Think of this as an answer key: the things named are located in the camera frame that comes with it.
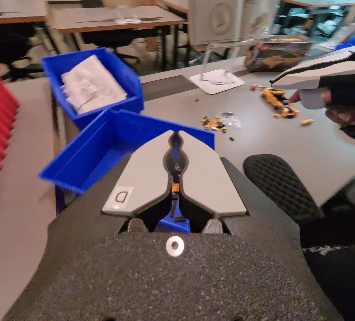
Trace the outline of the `lego instruction booklet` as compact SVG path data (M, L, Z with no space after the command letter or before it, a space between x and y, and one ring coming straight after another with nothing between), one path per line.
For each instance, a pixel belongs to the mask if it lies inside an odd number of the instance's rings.
M266 38L281 0L189 0L193 47Z

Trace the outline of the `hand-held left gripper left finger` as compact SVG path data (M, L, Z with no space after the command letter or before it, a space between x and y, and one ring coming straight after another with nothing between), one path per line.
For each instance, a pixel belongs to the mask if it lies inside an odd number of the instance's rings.
M166 160L175 134L168 130L131 155L103 205L104 214L141 219L150 232L168 215L173 178Z

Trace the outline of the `pile of small lego pieces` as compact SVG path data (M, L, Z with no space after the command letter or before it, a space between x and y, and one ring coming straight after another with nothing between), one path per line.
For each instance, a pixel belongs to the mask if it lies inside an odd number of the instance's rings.
M203 129L206 131L227 131L227 126L222 121L220 115L215 115L212 119L208 118L207 116L204 116L200 119L200 122L203 125Z

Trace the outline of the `black orange lego piece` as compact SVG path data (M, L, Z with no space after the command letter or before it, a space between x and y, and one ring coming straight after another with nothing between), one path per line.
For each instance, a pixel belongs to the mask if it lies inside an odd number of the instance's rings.
M170 211L170 217L173 218L175 222L184 222L186 221L186 218L184 216L175 217L175 212L179 201L180 184L175 183L173 180L171 181L171 193L172 193L172 206Z

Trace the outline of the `clear plastic bag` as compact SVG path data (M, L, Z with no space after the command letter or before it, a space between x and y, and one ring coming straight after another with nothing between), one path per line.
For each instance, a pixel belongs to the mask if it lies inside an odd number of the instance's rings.
M231 111L225 111L220 114L220 120L225 127L241 128L240 119Z

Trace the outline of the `black lego set box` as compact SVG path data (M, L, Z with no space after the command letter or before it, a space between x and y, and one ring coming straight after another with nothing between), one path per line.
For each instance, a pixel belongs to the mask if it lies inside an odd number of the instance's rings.
M299 64L311 45L304 36L271 36L249 48L244 65L251 72L283 72Z

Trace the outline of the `heap of white paper bags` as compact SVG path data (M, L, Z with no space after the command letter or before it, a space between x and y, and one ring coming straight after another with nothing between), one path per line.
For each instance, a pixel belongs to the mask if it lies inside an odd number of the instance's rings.
M116 104L128 98L127 92L96 55L85 59L61 75L61 89L77 115Z

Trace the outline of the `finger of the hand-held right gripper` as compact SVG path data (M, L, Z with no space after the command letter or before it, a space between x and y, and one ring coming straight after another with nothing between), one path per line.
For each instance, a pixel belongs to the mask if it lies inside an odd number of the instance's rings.
M346 62L346 61L354 61L354 52L352 51L344 51L340 53L331 53L325 57L308 60L301 62L300 64L282 72L280 74L280 78L289 75L289 74L296 74L301 73L308 70L318 70L329 67L334 64Z
M354 61L335 61L317 63L317 66L303 67L297 72L287 72L271 81L271 87L275 89L316 89L324 77L353 75Z

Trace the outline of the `white book stand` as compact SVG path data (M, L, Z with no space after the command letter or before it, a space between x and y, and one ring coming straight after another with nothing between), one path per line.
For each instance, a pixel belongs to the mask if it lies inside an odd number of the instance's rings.
M209 95L215 95L227 90L244 85L244 81L234 75L231 70L235 65L237 55L240 48L243 46L251 46L258 42L258 39L237 40L232 42L210 43L206 45L206 51L203 56L203 63L201 72L197 75L189 77L189 80ZM210 54L216 49L232 49L232 55L229 59L228 67L225 69L218 69L207 71L207 63Z

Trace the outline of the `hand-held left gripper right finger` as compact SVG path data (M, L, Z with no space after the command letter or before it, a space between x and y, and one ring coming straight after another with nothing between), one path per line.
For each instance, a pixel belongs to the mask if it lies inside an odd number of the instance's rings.
M182 215L195 230L203 230L211 219L245 216L247 208L219 155L187 132L178 136L185 159L179 190Z

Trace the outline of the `clear acrylic stand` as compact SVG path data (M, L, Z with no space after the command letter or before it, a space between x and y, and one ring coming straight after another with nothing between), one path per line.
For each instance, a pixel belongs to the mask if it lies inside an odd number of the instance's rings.
M114 21L118 25L142 23L137 8L127 5L117 6L115 9Z

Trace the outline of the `person's right hand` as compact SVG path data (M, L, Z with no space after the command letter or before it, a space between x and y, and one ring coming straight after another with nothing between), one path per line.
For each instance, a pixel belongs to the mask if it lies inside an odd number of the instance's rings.
M321 95L322 100L328 104L325 111L325 115L332 122L344 125L344 126L355 126L355 111L354 108L350 109L332 109L329 104L331 104L331 92L325 91Z

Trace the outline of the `yellow lego car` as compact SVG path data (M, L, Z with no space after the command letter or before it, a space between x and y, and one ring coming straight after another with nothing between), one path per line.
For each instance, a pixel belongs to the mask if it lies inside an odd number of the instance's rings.
M274 109L273 117L276 119L295 118L299 114L299 110L294 108L294 103L285 96L285 92L273 89L265 88L262 90L261 97L263 100Z

